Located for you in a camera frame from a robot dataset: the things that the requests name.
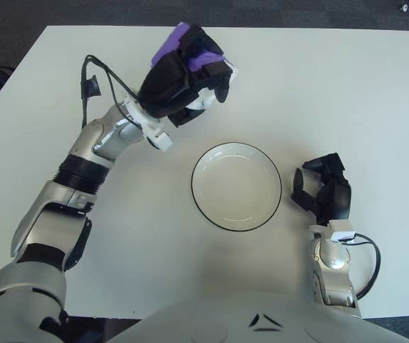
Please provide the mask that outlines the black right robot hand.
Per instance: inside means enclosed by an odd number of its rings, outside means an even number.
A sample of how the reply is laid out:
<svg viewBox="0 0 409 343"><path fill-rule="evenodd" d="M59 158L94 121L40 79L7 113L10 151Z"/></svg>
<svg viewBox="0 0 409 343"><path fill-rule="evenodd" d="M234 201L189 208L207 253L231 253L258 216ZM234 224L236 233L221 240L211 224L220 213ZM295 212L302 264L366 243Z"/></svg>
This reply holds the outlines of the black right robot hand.
<svg viewBox="0 0 409 343"><path fill-rule="evenodd" d="M338 153L327 154L303 163L303 169L317 173L323 184L316 197L303 189L303 173L295 170L291 199L303 210L315 215L317 225L330 220L348 219L351 186L344 177L345 167Z"/></svg>

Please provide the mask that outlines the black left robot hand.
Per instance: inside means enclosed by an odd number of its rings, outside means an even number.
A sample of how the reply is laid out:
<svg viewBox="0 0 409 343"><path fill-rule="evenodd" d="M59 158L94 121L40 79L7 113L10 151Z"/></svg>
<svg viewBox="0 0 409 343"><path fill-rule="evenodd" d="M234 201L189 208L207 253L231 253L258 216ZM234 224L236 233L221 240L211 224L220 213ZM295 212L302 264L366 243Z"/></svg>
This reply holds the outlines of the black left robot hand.
<svg viewBox="0 0 409 343"><path fill-rule="evenodd" d="M152 117L180 127L225 102L236 76L221 47L200 26L183 22L153 56L137 97Z"/></svg>

